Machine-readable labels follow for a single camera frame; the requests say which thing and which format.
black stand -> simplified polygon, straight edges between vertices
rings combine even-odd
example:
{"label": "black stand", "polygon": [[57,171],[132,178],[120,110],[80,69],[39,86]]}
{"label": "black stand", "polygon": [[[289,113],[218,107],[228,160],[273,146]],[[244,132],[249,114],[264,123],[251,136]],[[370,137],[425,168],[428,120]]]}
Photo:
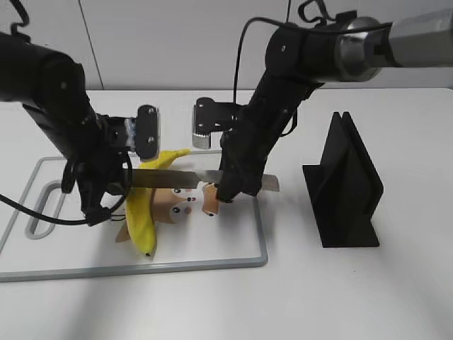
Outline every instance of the black stand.
{"label": "black stand", "polygon": [[323,247],[377,247],[371,217],[384,187],[349,112],[333,114],[319,165],[303,166]]}

white table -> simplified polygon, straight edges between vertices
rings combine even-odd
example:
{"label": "white table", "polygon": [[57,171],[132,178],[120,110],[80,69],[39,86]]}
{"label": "white table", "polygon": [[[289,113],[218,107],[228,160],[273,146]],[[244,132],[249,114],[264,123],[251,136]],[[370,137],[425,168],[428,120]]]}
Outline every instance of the white table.
{"label": "white table", "polygon": [[[245,103],[250,91],[242,91]],[[229,91],[94,91],[103,114],[161,110],[162,149],[191,145],[195,99]],[[302,164],[318,164],[333,111],[350,111],[384,183],[377,249],[323,249]],[[18,200],[56,149],[1,104],[0,192]],[[0,339],[453,339],[453,92],[320,90],[266,172],[262,268],[0,284]],[[0,232],[12,209],[0,205]]]}

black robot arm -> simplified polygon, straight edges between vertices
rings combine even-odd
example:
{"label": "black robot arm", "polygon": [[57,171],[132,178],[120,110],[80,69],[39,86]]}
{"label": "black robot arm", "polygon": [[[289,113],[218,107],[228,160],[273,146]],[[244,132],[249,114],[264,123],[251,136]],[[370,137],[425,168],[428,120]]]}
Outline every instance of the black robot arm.
{"label": "black robot arm", "polygon": [[0,33],[0,101],[19,101],[67,159],[62,191],[77,182],[81,211],[90,225],[110,217],[104,193],[127,195],[123,164],[129,151],[141,159],[159,152],[159,113],[142,106],[136,118],[94,112],[85,91],[84,69],[64,53]]}
{"label": "black robot arm", "polygon": [[226,202],[240,192],[258,193],[270,151],[299,104],[324,83],[367,81],[382,67],[453,66],[453,10],[393,24],[351,11],[338,14],[333,24],[312,29],[254,18],[245,29],[254,21],[279,28],[270,39],[266,71],[248,105],[200,98],[194,106],[194,146],[208,148],[211,132],[224,131],[224,173],[217,198]]}

banana peel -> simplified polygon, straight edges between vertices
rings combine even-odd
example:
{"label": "banana peel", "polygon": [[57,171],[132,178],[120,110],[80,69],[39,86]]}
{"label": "banana peel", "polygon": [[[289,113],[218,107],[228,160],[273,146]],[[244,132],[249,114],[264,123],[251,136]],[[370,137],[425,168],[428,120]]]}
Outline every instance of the banana peel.
{"label": "banana peel", "polygon": [[[167,169],[175,159],[190,153],[189,149],[162,151],[154,161],[141,163],[141,169]],[[149,254],[156,246],[156,230],[149,211],[154,189],[131,188],[126,198],[126,222],[132,243],[143,254]]]}

cable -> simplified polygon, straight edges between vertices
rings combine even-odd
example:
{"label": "cable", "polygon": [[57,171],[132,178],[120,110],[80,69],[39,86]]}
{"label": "cable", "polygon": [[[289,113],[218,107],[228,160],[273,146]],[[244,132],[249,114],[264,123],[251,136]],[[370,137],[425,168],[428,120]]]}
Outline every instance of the cable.
{"label": "cable", "polygon": [[[121,195],[121,198],[114,204],[113,207],[109,209],[110,214],[107,216],[105,219],[96,221],[98,223],[105,222],[106,220],[109,220],[111,218],[111,213],[115,212],[126,200],[127,194],[129,193],[130,186],[132,184],[132,162],[130,161],[129,155],[127,152],[124,152],[123,155],[125,155],[125,161],[127,163],[127,183],[126,183],[126,189],[125,192]],[[35,212],[34,210],[28,209],[27,207],[24,207],[20,203],[15,202],[14,200],[11,200],[10,198],[0,194],[0,202],[3,202],[10,207],[19,210],[20,212],[29,215],[31,217],[37,218],[39,220],[43,220],[49,223],[55,223],[56,225],[85,225],[88,224],[89,222],[92,222],[90,220],[87,220],[86,218],[83,220],[61,220],[59,218],[54,218],[50,216],[46,216],[43,214],[40,214],[38,212]]]}
{"label": "cable", "polygon": [[28,16],[28,13],[21,3],[20,0],[9,0],[11,2],[11,5],[13,5],[14,9],[16,10],[17,14],[21,17],[22,22],[21,23],[12,23],[10,26],[11,29],[11,35],[22,35],[24,37],[28,37],[27,35],[24,35],[23,33],[19,33],[17,31],[17,27],[26,27],[30,23],[30,17]]}
{"label": "cable", "polygon": [[[319,12],[322,16],[315,16],[312,19],[308,19],[305,15],[305,9],[313,2],[316,2],[316,5],[318,5]],[[299,17],[305,23],[315,23],[318,21],[319,23],[326,25],[327,21],[336,21],[334,18],[328,15],[326,3],[324,2],[324,0],[306,0],[304,3],[300,4],[297,12],[299,13]]]}
{"label": "cable", "polygon": [[285,137],[285,136],[288,136],[290,135],[294,129],[297,128],[297,110],[296,112],[293,113],[292,115],[292,122],[291,122],[291,128],[289,129],[288,132],[284,132],[280,135],[280,137]]}
{"label": "cable", "polygon": [[252,23],[255,23],[255,22],[268,23],[270,25],[286,28],[288,30],[295,30],[297,32],[310,32],[310,33],[319,34],[319,35],[343,35],[343,34],[351,34],[351,33],[362,33],[362,32],[370,32],[373,30],[382,30],[382,29],[391,27],[391,23],[382,23],[380,25],[375,25],[375,26],[366,27],[366,28],[354,28],[352,30],[319,30],[316,28],[299,27],[299,26],[296,26],[291,23],[282,23],[280,21],[276,21],[276,20],[269,19],[269,18],[264,18],[261,16],[257,16],[255,18],[249,19],[246,22],[246,24],[244,25],[244,27],[242,28],[241,37],[239,38],[238,52],[236,55],[236,68],[234,71],[234,84],[233,84],[233,102],[234,103],[236,103],[236,95],[237,95],[237,89],[238,89],[239,65],[241,63],[243,39],[245,38],[248,27]]}
{"label": "cable", "polygon": [[288,0],[288,7],[286,8],[286,23],[289,21],[289,13],[291,12],[291,0]]}

